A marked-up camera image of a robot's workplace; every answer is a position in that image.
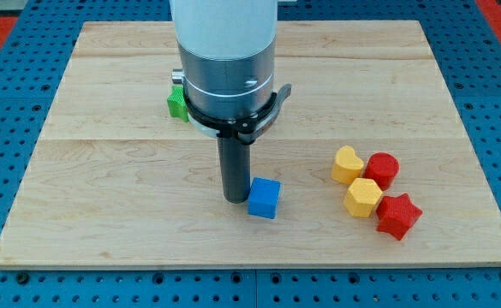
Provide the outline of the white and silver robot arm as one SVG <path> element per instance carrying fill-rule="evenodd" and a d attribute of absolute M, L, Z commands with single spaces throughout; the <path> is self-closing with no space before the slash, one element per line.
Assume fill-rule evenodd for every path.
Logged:
<path fill-rule="evenodd" d="M 276 0 L 171 0 L 189 119 L 216 138 L 212 120 L 248 118 L 273 94 Z"/>

